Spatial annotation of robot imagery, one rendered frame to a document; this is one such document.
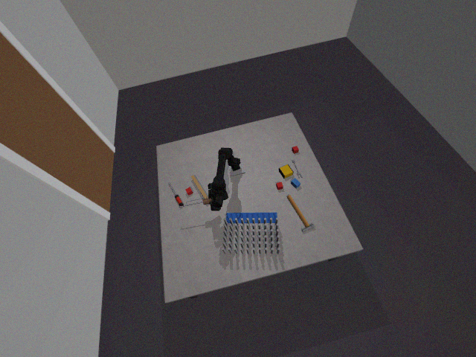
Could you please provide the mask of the red-handled screwdriver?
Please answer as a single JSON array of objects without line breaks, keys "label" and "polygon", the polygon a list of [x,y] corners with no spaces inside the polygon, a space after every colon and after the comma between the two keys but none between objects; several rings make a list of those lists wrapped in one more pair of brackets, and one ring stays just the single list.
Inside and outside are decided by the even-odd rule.
[{"label": "red-handled screwdriver", "polygon": [[[173,192],[174,192],[174,191],[173,191]],[[175,194],[175,192],[174,192],[174,194]],[[175,199],[176,199],[176,201],[178,202],[179,206],[183,206],[182,201],[180,200],[179,196],[176,195],[176,194],[175,194]]]}]

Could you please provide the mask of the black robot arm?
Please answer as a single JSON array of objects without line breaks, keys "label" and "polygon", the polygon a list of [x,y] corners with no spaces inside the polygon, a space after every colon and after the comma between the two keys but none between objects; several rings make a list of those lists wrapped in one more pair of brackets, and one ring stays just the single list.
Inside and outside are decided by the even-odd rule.
[{"label": "black robot arm", "polygon": [[225,162],[228,160],[228,165],[231,166],[233,171],[235,171],[240,169],[240,158],[233,157],[233,150],[231,148],[221,148],[218,153],[219,162],[216,177],[212,182],[212,194],[215,195],[213,206],[216,208],[221,208],[223,200],[228,199],[228,193],[226,192],[226,184],[224,180]]}]

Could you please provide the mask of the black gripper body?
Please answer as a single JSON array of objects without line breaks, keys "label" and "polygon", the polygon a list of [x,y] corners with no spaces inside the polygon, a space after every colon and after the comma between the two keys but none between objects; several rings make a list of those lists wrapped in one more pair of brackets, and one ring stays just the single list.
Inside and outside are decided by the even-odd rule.
[{"label": "black gripper body", "polygon": [[[212,194],[212,183],[210,183],[208,185],[208,189],[210,189],[211,199],[214,200],[215,195]],[[212,211],[221,210],[221,208],[216,208],[216,207],[213,206],[213,201],[212,201],[212,205],[210,206],[210,208],[211,208]]]}]

